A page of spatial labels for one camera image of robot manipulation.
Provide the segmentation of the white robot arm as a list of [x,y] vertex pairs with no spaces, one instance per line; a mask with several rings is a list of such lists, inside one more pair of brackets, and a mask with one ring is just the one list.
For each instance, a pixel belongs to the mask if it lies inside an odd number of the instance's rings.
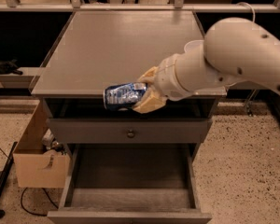
[[133,110],[144,114],[203,89],[250,81],[280,95],[280,40],[242,18],[216,22],[201,44],[164,59],[140,78],[148,84]]

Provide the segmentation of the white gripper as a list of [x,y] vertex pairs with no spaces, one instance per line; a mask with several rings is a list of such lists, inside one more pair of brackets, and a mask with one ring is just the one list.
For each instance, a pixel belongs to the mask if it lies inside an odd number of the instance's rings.
[[138,82],[152,84],[141,100],[137,102],[132,110],[140,114],[146,114],[158,110],[166,105],[167,99],[179,101],[190,97],[193,92],[187,91],[178,81],[175,72],[175,65],[180,54],[174,54],[164,59],[159,66],[148,69]]

